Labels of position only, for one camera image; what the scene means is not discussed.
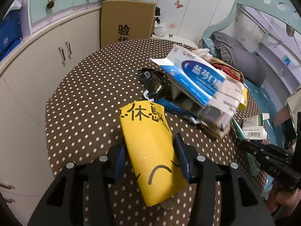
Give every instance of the black chinese character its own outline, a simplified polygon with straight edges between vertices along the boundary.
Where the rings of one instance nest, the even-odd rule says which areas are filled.
[[[163,121],[163,115],[158,112],[158,116],[159,116],[159,119],[162,121],[163,125],[169,130],[169,128],[167,127],[167,125],[165,125],[165,123]]]
[[[151,104],[151,111],[152,111],[152,113],[153,113],[154,115],[157,114],[156,108],[153,106],[153,104]]]
[[[159,122],[159,120],[157,119],[157,116],[152,115],[151,118],[152,118],[153,121]]]
[[[132,121],[134,120],[134,109],[135,108],[135,103],[133,103],[132,107],[127,111],[127,112],[132,112]]]
[[[128,25],[118,25],[118,33],[119,35],[130,35],[129,34],[130,28]]]
[[[135,109],[138,111],[137,115],[135,117],[139,116],[139,121],[141,120],[142,115],[145,116],[146,118],[149,118],[149,116],[145,115],[142,111],[145,111],[146,109],[142,109],[141,105],[139,105],[139,108]]]
[[[128,38],[124,36],[123,38],[122,38],[122,37],[119,37],[117,40],[118,40],[118,41],[125,41],[125,40],[128,40]]]

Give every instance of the screw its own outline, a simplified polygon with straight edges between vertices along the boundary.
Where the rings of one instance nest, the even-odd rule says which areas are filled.
[[[66,165],[66,167],[67,167],[68,169],[71,169],[71,168],[73,168],[74,166],[75,166],[75,165],[74,165],[73,162],[68,162],[67,165]]]
[[[203,162],[203,161],[206,160],[206,157],[203,156],[203,155],[198,155],[198,156],[197,156],[197,160]]]
[[[105,162],[105,161],[108,160],[108,157],[107,157],[106,155],[101,155],[98,159],[99,159],[99,161],[101,161],[101,162]]]
[[[230,163],[230,167],[233,168],[233,169],[237,169],[238,168],[238,164],[235,163],[235,162],[231,162]]]

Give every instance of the brown polka dot fabric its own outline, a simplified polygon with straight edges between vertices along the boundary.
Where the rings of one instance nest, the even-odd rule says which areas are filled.
[[[149,58],[164,58],[172,47],[171,41],[152,39],[111,45],[86,57],[63,79],[46,106],[47,148],[54,175],[70,161],[89,163],[105,154],[110,146],[124,142],[118,108],[142,99],[145,88],[137,70],[147,67],[164,73]],[[241,122],[242,118],[259,113],[249,94],[247,108],[237,112],[235,118]],[[171,131],[180,132],[185,143],[218,164],[237,162],[251,177],[258,192],[262,191],[267,175],[264,172],[256,177],[250,175],[246,155],[237,149],[233,128],[223,139],[217,140],[174,114],[165,112],[165,116]],[[145,206],[129,159],[123,177],[117,185],[109,185],[117,225],[187,225],[195,195],[194,184],[175,194],[171,198],[174,209],[166,210],[159,204]],[[83,192],[84,225],[89,225],[87,190],[88,184]],[[219,225],[221,193],[217,182],[214,225]]]

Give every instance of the white plastic bag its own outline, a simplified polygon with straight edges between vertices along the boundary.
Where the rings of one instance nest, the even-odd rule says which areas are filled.
[[[16,10],[16,9],[20,9],[22,6],[22,0],[14,0],[14,2],[11,4],[11,6],[9,7],[8,11],[6,12],[6,14],[4,15],[4,18],[6,17],[6,15],[11,11],[11,10]]]
[[[199,56],[200,58],[204,59],[207,62],[210,62],[212,60],[212,55],[209,54],[210,49],[208,48],[200,48],[200,49],[196,49],[196,50],[192,50],[192,52]]]
[[[158,22],[155,21],[154,34],[159,37],[164,37],[165,33],[166,33],[165,24],[162,22],[160,24],[158,24]]]

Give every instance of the blue bag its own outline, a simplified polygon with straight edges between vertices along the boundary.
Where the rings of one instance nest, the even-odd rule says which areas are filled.
[[[0,23],[0,61],[22,40],[20,10],[10,11]]]

